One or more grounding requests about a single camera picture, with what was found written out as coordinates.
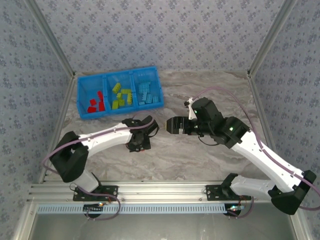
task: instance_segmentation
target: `black mounting bracket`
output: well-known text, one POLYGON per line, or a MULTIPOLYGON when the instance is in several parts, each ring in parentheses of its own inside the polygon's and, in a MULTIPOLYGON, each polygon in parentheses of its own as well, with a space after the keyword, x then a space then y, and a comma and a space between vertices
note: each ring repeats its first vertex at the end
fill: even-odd
MULTIPOLYGON (((118 196, 118 186, 98 186, 92 193, 93 194, 110 194, 115 197, 118 196)), ((107 196, 92 196, 84 193, 77 187, 74 189, 73 201, 75 202, 115 202, 116 200, 107 196)))
POLYGON ((239 196, 231 190, 231 183, 236 176, 238 176, 238 174, 230 173, 220 185, 206 185, 206 199, 208 201, 251 200, 251 196, 239 196))
POLYGON ((251 196, 239 196, 233 191, 224 191, 221 185, 206 185, 205 186, 206 199, 208 201, 240 201, 251 200, 251 196))

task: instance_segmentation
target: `blue bin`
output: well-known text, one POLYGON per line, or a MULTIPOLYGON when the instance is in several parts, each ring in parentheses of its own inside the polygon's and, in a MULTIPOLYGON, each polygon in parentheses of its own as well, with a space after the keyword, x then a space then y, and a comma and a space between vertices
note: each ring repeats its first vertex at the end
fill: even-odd
POLYGON ((78 77, 76 106, 82 119, 96 119, 108 114, 107 108, 105 111, 98 111, 98 102, 100 101, 98 91, 104 92, 103 77, 103 74, 78 77), (97 112, 88 113, 91 99, 95 99, 97 102, 97 105, 94 106, 97 112))
POLYGON ((137 68, 132 70, 103 73, 91 76, 78 77, 77 82, 77 101, 79 115, 82 119, 96 119, 104 116, 115 114, 127 114, 131 112, 160 108, 164 106, 164 96, 160 84, 158 71, 155 66, 137 68), (117 99, 117 95, 112 92, 116 83, 121 84, 121 89, 131 89, 132 104, 128 104, 127 95, 125 94, 125 105, 119 106, 118 109, 112 109, 113 101, 117 99), (149 84, 149 94, 156 96, 158 102, 139 105, 143 102, 143 94, 138 92, 139 84, 149 84), (105 111, 88 113, 90 100, 96 99, 98 103, 98 91, 103 93, 103 102, 105 111))

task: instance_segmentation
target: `cable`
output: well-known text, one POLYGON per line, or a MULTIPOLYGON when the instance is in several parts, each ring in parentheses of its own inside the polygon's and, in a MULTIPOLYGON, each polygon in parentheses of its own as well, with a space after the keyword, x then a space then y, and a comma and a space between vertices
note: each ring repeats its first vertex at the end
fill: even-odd
POLYGON ((68 142, 68 143, 66 143, 66 144, 64 144, 64 145, 56 148, 56 149, 53 150, 51 153, 49 153, 49 154, 41 161, 41 165, 42 165, 45 169, 47 169, 47 170, 49 170, 49 171, 51 171, 51 172, 53 172, 53 173, 55 173, 55 174, 58 174, 58 172, 57 172, 56 170, 54 170, 53 168, 50 168, 50 167, 48 167, 48 166, 46 165, 46 161, 49 160, 49 158, 51 158, 53 155, 55 155, 55 154, 56 154, 57 152, 59 152, 60 150, 66 148, 66 147, 69 147, 69 146, 71 146, 71 145, 73 145, 73 144, 81 143, 81 142, 83 142, 83 141, 87 141, 88 139, 97 138, 97 137, 100 137, 100 136, 102 136, 102 135, 114 133, 114 132, 116 132, 116 131, 144 129, 144 128, 150 126, 150 125, 153 123, 154 120, 155 120, 155 119, 151 116, 151 121, 150 121, 149 123, 147 123, 146 125, 143 125, 143 126, 112 128, 112 129, 109 129, 109 130, 106 130, 106 131, 102 131, 102 132, 96 133, 96 134, 91 135, 91 136, 88 136, 88 137, 84 137, 84 138, 81 138, 81 139, 77 139, 77 140, 68 142))
POLYGON ((157 126, 155 133, 153 135, 149 136, 149 138, 153 138, 155 135, 157 135, 159 129, 160 129, 159 126, 157 126))
POLYGON ((71 191, 75 192, 75 191, 76 191, 76 189, 72 189, 72 188, 71 188, 71 185, 72 185, 72 184, 73 184, 73 182, 72 182, 72 183, 70 183, 69 188, 70 188, 70 190, 71 190, 71 191))
MULTIPOLYGON (((230 92, 229 90, 223 88, 223 87, 219 87, 219 86, 212 86, 212 87, 208 87, 205 90, 201 91, 200 93, 198 93, 196 96, 194 96, 192 99, 195 100, 197 99, 201 94, 204 94, 207 91, 210 90, 220 90, 223 92, 226 92, 227 94, 229 94, 240 106, 240 108, 242 109, 242 111, 244 112, 245 116, 248 118, 251 126, 252 126, 252 131, 255 135, 256 141, 261 149, 261 151, 272 161, 274 162, 277 166, 279 166, 280 168, 282 168, 283 170, 285 170, 286 172, 288 172, 290 175, 296 177, 297 179, 299 179, 300 181, 304 182, 305 184, 307 184, 310 188, 312 188, 320 197, 320 189, 318 189, 315 185, 313 185, 312 183, 308 182, 307 180, 305 180, 303 177, 297 175, 296 173, 294 173, 293 171, 291 171, 290 169, 286 168, 285 166, 283 166, 281 163, 279 163, 277 160, 275 160, 265 149, 264 146, 262 144, 262 141, 260 139, 260 136, 258 134, 258 131, 254 125, 253 120, 251 119, 251 117, 249 116, 247 110, 245 109, 245 107, 241 104, 241 102, 239 101, 239 99, 232 94, 232 92, 230 92)), ((318 211, 320 210, 320 205, 318 207, 305 207, 305 206, 299 206, 299 208, 303 209, 303 210, 308 210, 308 211, 318 211)))
POLYGON ((241 201, 245 201, 245 204, 244 204, 244 208, 246 208, 247 206, 247 199, 244 197, 244 196, 239 196, 240 200, 239 200, 239 206, 241 206, 241 201))
POLYGON ((115 214, 113 214, 112 216, 109 216, 109 217, 103 217, 103 218, 92 218, 92 217, 89 217, 89 212, 90 212, 90 208, 86 211, 86 217, 88 218, 88 220, 92 220, 92 221, 105 221, 105 220, 110 220, 110 219, 114 219, 116 216, 119 215, 120 213, 120 210, 121 210, 121 202, 119 201, 119 199, 114 196, 114 195, 111 195, 111 194, 107 194, 107 193, 92 193, 92 192, 89 192, 89 191, 86 191, 84 190, 82 187, 80 186, 77 186, 78 189, 82 192, 84 192, 85 194, 88 194, 88 195, 91 195, 91 196, 96 196, 96 197, 108 197, 108 198, 112 198, 114 200, 116 200, 118 202, 118 210, 116 211, 115 214))
POLYGON ((208 143, 205 143, 204 141, 201 140, 200 136, 198 136, 198 139, 200 140, 200 142, 202 142, 203 144, 207 145, 207 146, 218 146, 219 143, 216 143, 216 144, 208 144, 208 143))
POLYGON ((248 216, 248 215, 252 212, 252 210, 254 209, 255 198, 252 196, 251 199, 252 199, 252 201, 251 201, 251 206, 250 206, 249 210, 248 210, 245 214, 243 214, 243 215, 241 215, 241 216, 238 216, 237 214, 235 214, 235 213, 232 212, 232 211, 227 211, 227 212, 228 212, 229 214, 234 215, 234 217, 235 217, 236 219, 243 219, 243 218, 245 218, 245 217, 248 216))

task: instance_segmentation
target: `lego brick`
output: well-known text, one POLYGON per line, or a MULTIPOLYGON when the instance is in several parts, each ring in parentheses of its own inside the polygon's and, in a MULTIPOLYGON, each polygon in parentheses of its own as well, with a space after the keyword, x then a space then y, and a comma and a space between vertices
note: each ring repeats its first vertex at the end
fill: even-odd
POLYGON ((97 94, 98 94, 98 97, 100 99, 100 102, 103 102, 104 101, 104 95, 102 94, 102 91, 98 91, 97 94))
POLYGON ((88 107, 88 110, 87 110, 88 114, 95 113, 96 111, 97 111, 97 108, 94 106, 88 107))
POLYGON ((147 95, 148 95, 148 93, 146 91, 144 91, 142 93, 142 101, 146 101, 147 100, 147 95))
POLYGON ((121 93, 122 93, 122 94, 131 93, 131 89, 129 89, 129 88, 123 88, 123 89, 121 89, 121 93))
POLYGON ((125 105, 125 100, 124 99, 119 99, 119 107, 123 107, 125 105))
POLYGON ((91 106, 94 106, 96 104, 97 104, 97 101, 94 98, 90 100, 90 105, 91 106))
POLYGON ((106 108, 105 108, 105 104, 103 101, 100 101, 99 102, 99 112, 102 112, 102 111, 105 111, 106 108))
POLYGON ((118 100, 114 100, 112 102, 112 110, 116 110, 119 108, 119 101, 118 100))
POLYGON ((127 103, 128 103, 129 105, 131 105, 131 104, 132 104, 132 93, 131 93, 131 92, 130 92, 130 93, 128 93, 128 96, 127 96, 126 101, 127 101, 127 103))
POLYGON ((153 96, 152 97, 152 102, 155 104, 155 103, 158 103, 159 102, 159 98, 158 96, 153 96))
POLYGON ((147 94, 145 103, 146 104, 151 104, 152 103, 152 94, 150 94, 150 93, 147 94))
POLYGON ((120 89, 121 89, 121 84, 120 84, 119 82, 117 82, 117 83, 114 85, 114 87, 113 87, 113 89, 112 89, 112 92, 113 92, 114 94, 117 94, 120 89))
POLYGON ((143 82, 138 85, 138 92, 140 94, 147 92, 150 93, 150 82, 143 82))

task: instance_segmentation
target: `yellow block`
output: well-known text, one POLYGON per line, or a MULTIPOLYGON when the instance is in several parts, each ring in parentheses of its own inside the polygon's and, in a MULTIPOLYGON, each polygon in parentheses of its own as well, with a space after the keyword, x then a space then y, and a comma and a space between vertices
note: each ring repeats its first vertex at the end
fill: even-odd
POLYGON ((112 102, 112 110, 116 110, 118 108, 119 108, 119 102, 118 102, 118 100, 114 100, 112 102))
POLYGON ((124 99, 119 99, 119 106, 123 107, 125 105, 125 100, 124 99))
POLYGON ((113 87, 113 89, 112 89, 112 92, 113 92, 114 94, 117 94, 120 89, 121 89, 121 84, 120 84, 119 82, 117 82, 117 83, 114 85, 114 87, 113 87))
POLYGON ((129 89, 129 88, 121 89, 121 93, 122 93, 122 94, 128 94, 128 93, 131 93, 131 89, 129 89))
POLYGON ((127 103, 128 103, 129 105, 132 104, 132 93, 131 93, 131 92, 128 93, 128 97, 127 97, 126 101, 127 101, 127 103))

